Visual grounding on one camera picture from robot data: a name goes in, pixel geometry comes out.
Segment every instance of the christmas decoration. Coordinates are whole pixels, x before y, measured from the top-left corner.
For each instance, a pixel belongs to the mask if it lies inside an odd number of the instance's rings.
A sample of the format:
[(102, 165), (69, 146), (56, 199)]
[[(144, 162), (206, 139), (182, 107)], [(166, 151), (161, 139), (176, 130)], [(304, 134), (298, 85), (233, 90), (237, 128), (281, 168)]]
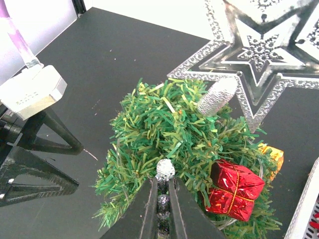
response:
[(249, 221), (264, 181), (248, 168), (219, 160), (211, 172), (214, 187), (210, 189), (208, 212), (226, 214)]
[(156, 178), (164, 181), (168, 181), (175, 175), (175, 169), (170, 159), (161, 159), (156, 166), (156, 172)]
[(317, 1), (205, 0), (205, 8), (212, 40), (168, 77), (236, 79), (236, 96), (251, 132), (285, 88), (319, 89)]
[(198, 111), (204, 116), (215, 115), (236, 93), (237, 81), (229, 78), (227, 81), (216, 82), (208, 93), (200, 99)]
[(273, 160), (276, 161), (277, 163), (277, 170), (275, 172), (273, 172), (272, 176), (271, 176), (271, 180), (274, 180), (274, 178), (276, 177), (276, 175), (279, 173), (279, 171), (281, 170), (283, 164), (284, 164), (284, 152), (279, 150), (279, 149), (276, 149), (276, 148), (273, 148), (273, 147), (270, 147), (264, 143), (261, 143), (259, 145), (259, 150), (264, 154), (266, 153), (268, 150), (271, 150), (271, 153), (270, 153), (270, 156), (272, 157)]
[[(203, 116), (197, 102), (205, 93), (206, 85), (201, 80), (169, 79), (158, 86), (139, 82), (125, 96), (123, 111), (111, 121), (114, 149), (108, 150), (107, 162), (98, 170), (95, 185), (98, 195), (110, 198), (96, 214), (101, 226), (110, 227), (120, 218), (146, 179), (156, 175), (162, 178), (159, 173), (170, 175), (170, 163), (175, 177), (185, 183), (207, 216), (216, 225), (224, 225), (230, 217), (205, 210), (210, 206), (209, 189), (213, 187), (212, 165), (223, 158), (255, 174), (263, 170), (265, 186), (250, 220), (228, 224), (222, 232), (229, 239), (260, 239), (268, 230), (279, 229), (269, 200), (276, 162), (269, 152), (263, 154), (258, 149), (262, 141), (254, 143), (258, 134), (249, 131), (244, 118), (230, 117), (227, 105), (211, 117)], [(163, 159), (160, 165), (168, 170), (160, 167), (157, 172), (157, 163)]]

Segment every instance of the artificial pine needles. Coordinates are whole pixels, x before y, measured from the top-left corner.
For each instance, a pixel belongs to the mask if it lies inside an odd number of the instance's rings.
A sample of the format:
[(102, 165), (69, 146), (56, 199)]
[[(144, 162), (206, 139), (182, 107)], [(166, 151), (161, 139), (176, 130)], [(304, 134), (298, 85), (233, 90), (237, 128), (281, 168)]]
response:
[[(110, 198), (96, 216), (101, 226), (112, 226), (128, 208), (143, 182), (156, 175), (157, 162), (171, 159), (176, 177), (180, 177), (195, 201), (204, 208), (210, 205), (208, 189), (212, 164), (224, 158), (248, 167), (258, 174), (259, 158), (266, 185), (255, 201), (248, 222), (227, 226), (229, 239), (266, 238), (267, 230), (278, 230), (281, 223), (273, 217), (269, 204), (271, 173), (277, 169), (270, 152), (263, 155), (244, 118), (232, 119), (231, 109), (223, 107), (217, 115), (206, 118), (196, 106), (206, 85), (199, 80), (169, 79), (158, 86), (139, 82), (137, 89), (121, 102), (123, 111), (111, 121), (115, 135), (105, 167), (98, 170), (96, 194)], [(213, 221), (227, 216), (206, 215)]]

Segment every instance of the silver glitter ball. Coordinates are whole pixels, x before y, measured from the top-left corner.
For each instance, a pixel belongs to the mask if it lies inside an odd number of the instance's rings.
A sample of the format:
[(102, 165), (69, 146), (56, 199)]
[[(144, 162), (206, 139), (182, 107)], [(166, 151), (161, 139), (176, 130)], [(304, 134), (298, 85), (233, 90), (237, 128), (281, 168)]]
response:
[(168, 181), (175, 175), (175, 169), (170, 159), (161, 159), (157, 164), (156, 171), (156, 178), (159, 181), (161, 179)]
[(237, 80), (234, 77), (216, 82), (198, 103), (198, 111), (204, 116), (216, 114), (236, 93)]

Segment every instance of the black table surface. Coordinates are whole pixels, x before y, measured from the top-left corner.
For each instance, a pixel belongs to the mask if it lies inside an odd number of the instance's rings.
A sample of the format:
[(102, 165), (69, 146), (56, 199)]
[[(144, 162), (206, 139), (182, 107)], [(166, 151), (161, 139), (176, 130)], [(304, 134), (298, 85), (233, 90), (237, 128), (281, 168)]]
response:
[[(0, 208), (1, 239), (99, 239), (94, 213), (104, 201), (96, 196), (97, 170), (103, 167), (113, 135), (109, 121), (121, 110), (119, 102), (142, 77), (158, 84), (208, 40), (92, 8), (40, 54), (68, 83), (63, 98), (52, 108), (86, 151), (78, 156), (37, 153), (79, 182), (70, 196), (36, 199)], [(263, 122), (261, 139), (285, 152), (285, 163), (272, 190), (272, 207), (283, 223), (269, 233), (286, 233), (308, 174), (319, 156), (319, 92), (288, 88)], [(242, 112), (236, 98), (234, 115)], [(47, 128), (41, 135), (55, 139)], [(28, 177), (17, 178), (31, 182)]]

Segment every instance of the yellow gift box ornament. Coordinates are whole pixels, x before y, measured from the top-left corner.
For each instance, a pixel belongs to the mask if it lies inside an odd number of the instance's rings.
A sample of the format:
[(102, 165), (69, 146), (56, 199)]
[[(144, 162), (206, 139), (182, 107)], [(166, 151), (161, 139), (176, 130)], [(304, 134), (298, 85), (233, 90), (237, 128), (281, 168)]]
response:
[(271, 149), (272, 152), (270, 153), (270, 156), (272, 157), (273, 160), (277, 162), (277, 170), (272, 173), (272, 176), (270, 177), (270, 180), (274, 180), (276, 177), (277, 173), (280, 171), (281, 167), (283, 166), (284, 163), (284, 152), (282, 150), (270, 147), (264, 143), (259, 144), (259, 150), (265, 154), (268, 149)]

